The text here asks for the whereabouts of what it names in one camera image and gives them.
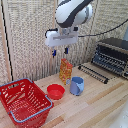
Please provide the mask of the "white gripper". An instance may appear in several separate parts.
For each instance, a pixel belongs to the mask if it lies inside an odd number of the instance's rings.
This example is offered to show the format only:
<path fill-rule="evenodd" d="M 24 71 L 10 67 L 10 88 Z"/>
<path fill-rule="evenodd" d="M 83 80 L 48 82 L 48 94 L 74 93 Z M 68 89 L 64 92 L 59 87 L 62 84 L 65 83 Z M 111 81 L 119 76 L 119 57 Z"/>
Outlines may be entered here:
<path fill-rule="evenodd" d="M 72 31 L 68 34 L 61 34 L 58 29 L 49 29 L 45 33 L 45 44 L 48 47 L 74 44 L 78 40 L 78 32 Z M 69 47 L 65 47 L 64 54 L 68 54 Z M 52 48 L 52 57 L 56 56 L 56 49 Z"/>

